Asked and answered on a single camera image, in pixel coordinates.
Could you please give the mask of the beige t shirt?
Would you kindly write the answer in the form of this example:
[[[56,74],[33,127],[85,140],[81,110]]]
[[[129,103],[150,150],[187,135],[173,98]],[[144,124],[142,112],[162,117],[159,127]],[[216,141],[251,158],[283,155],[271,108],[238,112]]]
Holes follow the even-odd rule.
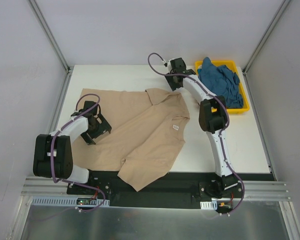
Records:
[[[149,88],[113,91],[85,88],[84,100],[97,101],[111,133],[86,145],[72,145],[75,165],[92,171],[116,171],[124,180],[152,182],[172,168],[185,144],[190,114],[182,94]]]

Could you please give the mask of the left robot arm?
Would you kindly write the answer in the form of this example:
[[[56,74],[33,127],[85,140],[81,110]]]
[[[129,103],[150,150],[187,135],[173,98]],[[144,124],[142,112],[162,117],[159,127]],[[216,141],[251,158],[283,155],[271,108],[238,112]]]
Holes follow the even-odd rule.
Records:
[[[74,112],[60,130],[36,137],[33,159],[33,174],[37,177],[55,178],[78,183],[78,188],[89,195],[96,183],[89,178],[90,171],[74,164],[72,144],[78,138],[88,145],[95,139],[110,133],[111,125],[101,113],[98,102],[86,100],[83,108]]]

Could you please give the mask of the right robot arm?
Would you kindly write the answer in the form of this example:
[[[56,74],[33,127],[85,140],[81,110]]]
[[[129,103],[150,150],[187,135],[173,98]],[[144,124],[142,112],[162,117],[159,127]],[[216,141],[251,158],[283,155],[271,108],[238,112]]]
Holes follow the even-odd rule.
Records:
[[[164,76],[171,89],[186,89],[199,104],[198,123],[209,138],[216,174],[215,179],[204,187],[204,192],[212,198],[227,197],[239,180],[234,174],[226,143],[229,115],[225,98],[210,91],[194,70],[187,69],[181,57],[164,60],[163,65],[168,69]]]

